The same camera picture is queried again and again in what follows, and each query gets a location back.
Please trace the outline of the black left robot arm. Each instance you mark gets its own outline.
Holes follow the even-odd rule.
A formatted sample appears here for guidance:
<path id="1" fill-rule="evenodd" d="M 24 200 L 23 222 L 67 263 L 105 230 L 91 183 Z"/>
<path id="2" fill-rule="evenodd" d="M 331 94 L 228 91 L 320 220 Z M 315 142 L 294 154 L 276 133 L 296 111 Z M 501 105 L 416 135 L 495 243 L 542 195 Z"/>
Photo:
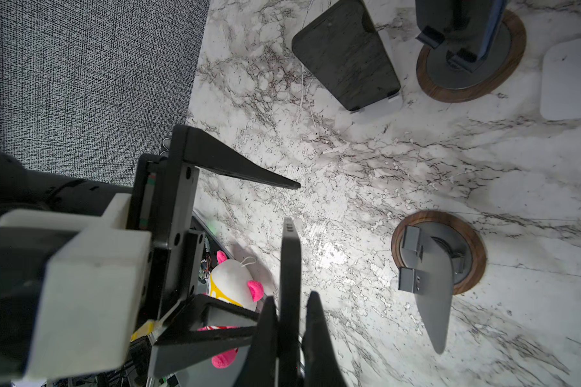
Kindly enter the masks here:
<path id="1" fill-rule="evenodd" d="M 186 125 L 166 153 L 140 157 L 129 188 L 29 170 L 0 152 L 0 383 L 118 369 L 154 321 L 165 330 L 150 377 L 251 343 L 256 312 L 197 290 L 206 233 L 192 214 L 204 169 L 300 188 Z"/>

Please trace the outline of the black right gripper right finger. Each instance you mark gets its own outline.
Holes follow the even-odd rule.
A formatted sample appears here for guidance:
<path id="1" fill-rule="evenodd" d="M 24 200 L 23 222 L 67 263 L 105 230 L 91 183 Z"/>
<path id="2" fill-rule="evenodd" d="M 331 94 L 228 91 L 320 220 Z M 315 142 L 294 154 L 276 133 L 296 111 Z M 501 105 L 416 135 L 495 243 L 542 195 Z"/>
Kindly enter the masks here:
<path id="1" fill-rule="evenodd" d="M 346 386 L 333 350 L 321 298 L 316 291 L 308 298 L 302 350 L 304 386 Z"/>

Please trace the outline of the empty grey wood-base stand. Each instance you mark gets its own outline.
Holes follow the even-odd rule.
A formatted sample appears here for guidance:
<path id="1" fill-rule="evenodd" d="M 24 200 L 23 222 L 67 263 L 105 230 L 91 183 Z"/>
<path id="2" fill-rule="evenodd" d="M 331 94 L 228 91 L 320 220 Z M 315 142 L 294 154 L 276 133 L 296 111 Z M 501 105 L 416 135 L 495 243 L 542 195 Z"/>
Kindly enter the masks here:
<path id="1" fill-rule="evenodd" d="M 487 251 L 474 227 L 444 211 L 418 211 L 392 236 L 398 289 L 415 295 L 433 349 L 445 351 L 453 296 L 473 289 L 487 267 Z"/>

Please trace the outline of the white phone stand right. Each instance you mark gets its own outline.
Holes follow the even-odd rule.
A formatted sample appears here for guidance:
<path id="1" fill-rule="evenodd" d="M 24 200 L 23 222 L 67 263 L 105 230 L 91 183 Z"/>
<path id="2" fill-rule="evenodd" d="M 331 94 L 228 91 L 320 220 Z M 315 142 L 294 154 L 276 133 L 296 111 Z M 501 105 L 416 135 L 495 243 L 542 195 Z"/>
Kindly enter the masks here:
<path id="1" fill-rule="evenodd" d="M 581 39 L 555 45 L 545 54 L 540 113 L 551 121 L 581 119 Z"/>

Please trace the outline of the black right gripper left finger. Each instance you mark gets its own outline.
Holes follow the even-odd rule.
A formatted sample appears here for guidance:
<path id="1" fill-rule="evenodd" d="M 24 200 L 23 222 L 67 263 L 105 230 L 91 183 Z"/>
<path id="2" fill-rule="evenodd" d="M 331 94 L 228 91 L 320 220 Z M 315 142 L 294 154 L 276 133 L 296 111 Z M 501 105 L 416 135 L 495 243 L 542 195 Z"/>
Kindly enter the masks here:
<path id="1" fill-rule="evenodd" d="M 252 343 L 234 387 L 275 386 L 278 357 L 278 317 L 273 297 L 264 303 Z"/>

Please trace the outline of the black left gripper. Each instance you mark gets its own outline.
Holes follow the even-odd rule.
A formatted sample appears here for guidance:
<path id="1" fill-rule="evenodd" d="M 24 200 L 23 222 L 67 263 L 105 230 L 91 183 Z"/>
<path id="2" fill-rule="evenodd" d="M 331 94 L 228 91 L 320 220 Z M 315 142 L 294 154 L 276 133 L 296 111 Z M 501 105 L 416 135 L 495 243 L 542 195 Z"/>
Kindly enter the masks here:
<path id="1" fill-rule="evenodd" d="M 298 190 L 202 129 L 175 125 L 169 158 L 145 154 L 137 164 L 127 228 L 151 234 L 139 322 L 178 311 L 152 347 L 148 375 L 167 377 L 223 352 L 250 345 L 259 314 L 195 293 L 204 233 L 191 228 L 199 169 Z"/>

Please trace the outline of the pink white plush toy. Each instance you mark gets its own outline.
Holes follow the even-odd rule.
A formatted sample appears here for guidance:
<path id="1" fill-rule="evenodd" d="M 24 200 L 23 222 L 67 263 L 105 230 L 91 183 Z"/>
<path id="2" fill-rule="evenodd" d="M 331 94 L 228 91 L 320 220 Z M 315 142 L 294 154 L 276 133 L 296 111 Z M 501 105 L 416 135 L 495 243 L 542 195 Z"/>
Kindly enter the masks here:
<path id="1" fill-rule="evenodd" d="M 247 269 L 257 262 L 256 259 L 249 256 L 236 261 L 229 259 L 223 251 L 216 253 L 216 259 L 217 266 L 208 275 L 207 296 L 256 311 L 258 302 L 264 297 L 264 288 Z"/>

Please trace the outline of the grey wood-base stand rear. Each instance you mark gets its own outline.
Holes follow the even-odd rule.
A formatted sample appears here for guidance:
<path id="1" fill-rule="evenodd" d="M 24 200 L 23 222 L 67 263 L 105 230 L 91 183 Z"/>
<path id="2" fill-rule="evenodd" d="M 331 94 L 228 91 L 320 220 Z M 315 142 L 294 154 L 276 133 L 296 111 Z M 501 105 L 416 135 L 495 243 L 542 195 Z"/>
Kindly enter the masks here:
<path id="1" fill-rule="evenodd" d="M 502 0 L 417 1 L 421 90 L 442 103 L 464 103 L 502 85 L 520 64 L 527 43 L 523 22 L 507 5 Z"/>

